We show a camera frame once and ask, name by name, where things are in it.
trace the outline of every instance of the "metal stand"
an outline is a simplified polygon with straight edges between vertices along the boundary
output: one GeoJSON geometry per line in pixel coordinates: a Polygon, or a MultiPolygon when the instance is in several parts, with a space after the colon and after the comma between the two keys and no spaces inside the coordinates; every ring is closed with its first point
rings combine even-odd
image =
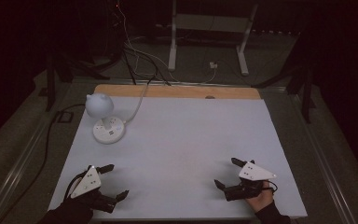
{"type": "Polygon", "coordinates": [[[243,39],[240,45],[237,46],[238,61],[240,63],[241,73],[244,76],[249,75],[248,66],[246,64],[245,56],[243,54],[248,41],[249,35],[252,30],[253,20],[257,12],[258,4],[252,7],[251,15],[249,18],[231,18],[231,17],[214,17],[203,15],[186,15],[176,13],[176,0],[172,1],[172,38],[170,59],[168,61],[168,69],[173,72],[176,64],[176,29],[191,29],[191,30],[207,30],[207,31],[223,31],[223,32],[236,32],[243,33],[243,39]],[[222,24],[230,24],[230,26],[211,25],[209,29],[202,27],[202,23],[220,21],[222,24]]]}

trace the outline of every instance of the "gray carpet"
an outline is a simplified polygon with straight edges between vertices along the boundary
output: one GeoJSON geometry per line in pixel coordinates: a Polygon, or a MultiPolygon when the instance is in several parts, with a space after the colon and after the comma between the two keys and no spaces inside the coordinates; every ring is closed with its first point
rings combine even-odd
{"type": "MultiPolygon", "coordinates": [[[[218,62],[213,80],[202,85],[247,86],[278,74],[295,41],[294,37],[287,35],[251,35],[245,51],[250,70],[248,77],[239,75],[239,66],[232,46],[196,47],[182,43],[178,48],[176,71],[171,74],[181,83],[173,80],[162,63],[158,60],[156,63],[172,84],[199,85],[210,80],[214,70],[208,68],[208,64],[218,62]]],[[[166,38],[153,43],[139,38],[132,41],[132,45],[164,62],[168,61],[169,41],[166,38]]],[[[134,57],[130,57],[130,61],[135,65],[134,57]]],[[[148,74],[154,73],[154,67],[141,60],[137,71],[146,74],[140,74],[141,76],[150,77],[148,74]]],[[[123,62],[118,62],[103,74],[111,77],[103,83],[131,84],[129,72],[123,62]]],[[[145,79],[147,78],[137,77],[140,82],[145,79]]],[[[51,118],[51,114],[45,112],[47,99],[38,96],[39,91],[46,87],[46,74],[36,77],[35,83],[36,90],[0,130],[0,187],[21,152],[29,147],[27,144],[34,143],[34,146],[31,146],[34,153],[7,206],[13,204],[26,189],[44,157],[48,128],[44,127],[39,138],[34,130],[38,129],[41,123],[48,124],[48,119],[51,118]]],[[[53,111],[73,104],[84,104],[85,95],[92,93],[99,83],[102,82],[77,74],[73,83],[59,85],[58,101],[53,111]]],[[[351,149],[324,104],[318,88],[312,89],[312,100],[316,107],[310,111],[311,124],[307,124],[298,112],[298,96],[285,93],[283,87],[286,84],[287,79],[281,80],[260,92],[267,103],[309,214],[296,222],[358,223],[358,163],[351,154],[351,149]]],[[[54,123],[51,127],[48,162],[41,176],[3,223],[35,223],[46,213],[84,107],[77,106],[70,111],[74,112],[74,120],[71,123],[54,123]]]]}

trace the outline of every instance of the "white board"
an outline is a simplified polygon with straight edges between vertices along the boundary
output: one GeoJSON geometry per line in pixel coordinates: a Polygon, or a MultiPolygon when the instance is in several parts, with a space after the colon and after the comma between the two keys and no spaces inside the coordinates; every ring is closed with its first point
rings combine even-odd
{"type": "MultiPolygon", "coordinates": [[[[128,119],[136,97],[112,97],[114,114],[128,119]]],[[[243,200],[227,202],[214,180],[238,185],[240,167],[231,158],[255,163],[275,175],[275,203],[282,214],[305,217],[296,182],[263,100],[145,97],[121,140],[96,142],[96,119],[85,112],[62,169],[49,209],[56,208],[75,175],[89,165],[114,164],[101,175],[101,192],[130,191],[112,214],[96,220],[252,218],[243,200]]]]}

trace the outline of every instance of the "dark background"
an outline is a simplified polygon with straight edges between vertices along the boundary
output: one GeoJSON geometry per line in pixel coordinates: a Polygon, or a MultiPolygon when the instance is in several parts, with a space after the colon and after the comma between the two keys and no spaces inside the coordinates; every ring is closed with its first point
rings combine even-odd
{"type": "MultiPolygon", "coordinates": [[[[170,1],[121,2],[129,24],[139,34],[170,33],[154,26],[170,24],[170,1]]],[[[222,2],[226,1],[183,0],[178,10],[242,15],[241,7],[228,10],[222,2]]],[[[76,6],[82,4],[80,0],[0,0],[0,127],[34,90],[33,77],[46,69],[51,43],[71,43],[67,50],[75,56],[90,54],[88,38],[93,32],[78,19],[76,6]]],[[[231,4],[246,3],[232,0],[231,4]]],[[[101,17],[96,8],[92,13],[101,17]]],[[[312,64],[313,83],[320,87],[358,160],[358,1],[261,1],[253,28],[256,33],[299,35],[285,68],[312,64]]]]}

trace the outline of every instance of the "sleeve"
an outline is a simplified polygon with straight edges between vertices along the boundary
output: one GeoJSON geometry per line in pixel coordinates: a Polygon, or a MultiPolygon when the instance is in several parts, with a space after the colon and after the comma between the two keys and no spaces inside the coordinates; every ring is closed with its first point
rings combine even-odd
{"type": "Polygon", "coordinates": [[[54,210],[49,210],[37,224],[87,224],[92,210],[83,203],[67,200],[54,210]]]}
{"type": "Polygon", "coordinates": [[[255,213],[255,215],[263,224],[290,224],[291,222],[290,217],[281,215],[275,202],[267,205],[265,208],[255,213]]]}

